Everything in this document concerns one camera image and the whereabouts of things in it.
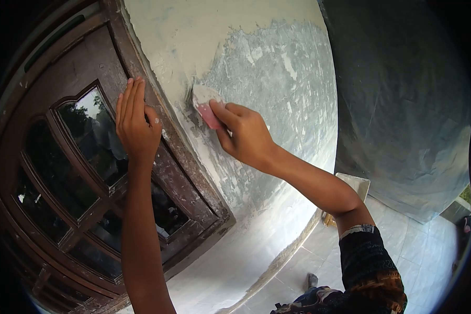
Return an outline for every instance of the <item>printed shirt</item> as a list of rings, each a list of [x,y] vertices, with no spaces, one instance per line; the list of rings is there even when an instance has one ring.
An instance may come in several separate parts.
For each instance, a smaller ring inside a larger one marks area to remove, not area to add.
[[[345,292],[312,288],[294,303],[276,305],[271,314],[403,313],[403,283],[377,227],[353,226],[342,234],[339,246]]]

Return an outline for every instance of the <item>shoe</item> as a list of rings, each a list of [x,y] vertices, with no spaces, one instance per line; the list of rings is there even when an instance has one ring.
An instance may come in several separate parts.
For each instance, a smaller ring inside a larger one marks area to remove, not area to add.
[[[308,274],[307,275],[308,288],[317,287],[317,282],[318,282],[318,279],[317,279],[316,275],[314,275],[314,274]]]

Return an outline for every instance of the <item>white wall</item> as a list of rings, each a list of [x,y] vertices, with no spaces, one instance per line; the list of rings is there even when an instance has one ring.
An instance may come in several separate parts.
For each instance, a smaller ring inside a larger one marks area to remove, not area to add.
[[[224,153],[214,131],[185,104],[186,93],[194,82],[209,85],[227,102],[260,112],[276,143],[333,172],[337,91],[326,27],[315,0],[124,3],[170,114],[237,219],[168,281],[178,313],[215,313],[244,297],[315,206]]]

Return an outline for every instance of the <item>hand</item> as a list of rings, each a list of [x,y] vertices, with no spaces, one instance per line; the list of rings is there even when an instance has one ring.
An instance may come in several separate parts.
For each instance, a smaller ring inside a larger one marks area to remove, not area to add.
[[[279,146],[274,143],[265,122],[256,111],[228,103],[225,107],[211,99],[211,110],[227,128],[216,130],[221,147],[237,160],[265,173],[271,172],[273,156]]]
[[[155,110],[144,103],[144,86],[144,79],[139,76],[127,81],[126,91],[117,100],[116,131],[129,156],[129,164],[151,172],[162,125]]]

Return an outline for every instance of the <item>shirt sleeve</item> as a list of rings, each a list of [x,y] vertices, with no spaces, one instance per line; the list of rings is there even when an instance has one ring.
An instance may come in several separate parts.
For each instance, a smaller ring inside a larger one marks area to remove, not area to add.
[[[356,225],[340,237],[345,292],[384,304],[395,313],[406,307],[401,276],[373,225]]]

